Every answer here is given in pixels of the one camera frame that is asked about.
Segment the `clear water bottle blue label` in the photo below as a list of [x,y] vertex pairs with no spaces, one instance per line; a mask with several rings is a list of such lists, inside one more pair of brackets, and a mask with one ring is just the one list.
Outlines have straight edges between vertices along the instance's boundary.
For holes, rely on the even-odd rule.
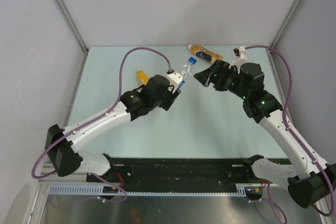
[[184,65],[179,67],[177,69],[178,72],[180,72],[184,77],[185,81],[192,76],[192,70],[193,70],[194,65],[191,64],[189,61],[185,62]]

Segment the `blue bottle cap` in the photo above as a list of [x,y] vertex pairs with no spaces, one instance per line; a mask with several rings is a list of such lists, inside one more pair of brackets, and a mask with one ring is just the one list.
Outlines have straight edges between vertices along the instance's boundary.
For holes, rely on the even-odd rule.
[[193,58],[193,57],[190,57],[189,59],[188,59],[188,61],[191,63],[191,64],[196,64],[197,63],[197,60],[195,59],[195,58]]

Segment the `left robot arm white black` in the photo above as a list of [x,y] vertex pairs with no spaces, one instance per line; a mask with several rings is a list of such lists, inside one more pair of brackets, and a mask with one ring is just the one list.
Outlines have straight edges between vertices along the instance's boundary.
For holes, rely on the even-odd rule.
[[75,172],[94,173],[103,181],[115,178],[116,169],[107,154],[85,153],[83,148],[103,133],[145,116],[155,108],[168,110],[181,93],[183,78],[174,72],[155,75],[147,84],[121,95],[116,104],[98,114],[61,129],[57,124],[47,132],[45,149],[56,174],[65,177]]

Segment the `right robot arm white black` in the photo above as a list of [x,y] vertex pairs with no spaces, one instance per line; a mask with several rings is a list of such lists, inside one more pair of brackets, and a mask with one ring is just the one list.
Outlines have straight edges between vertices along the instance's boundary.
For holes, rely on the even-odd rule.
[[213,85],[217,91],[230,91],[243,100],[243,109],[249,118],[266,130],[291,162],[279,165],[261,155],[245,161],[243,179],[254,183],[264,178],[288,191],[302,208],[308,208],[335,190],[335,165],[319,156],[308,145],[302,147],[295,139],[298,131],[282,115],[279,101],[264,88],[261,66],[247,62],[240,68],[217,60],[194,78],[204,87]]

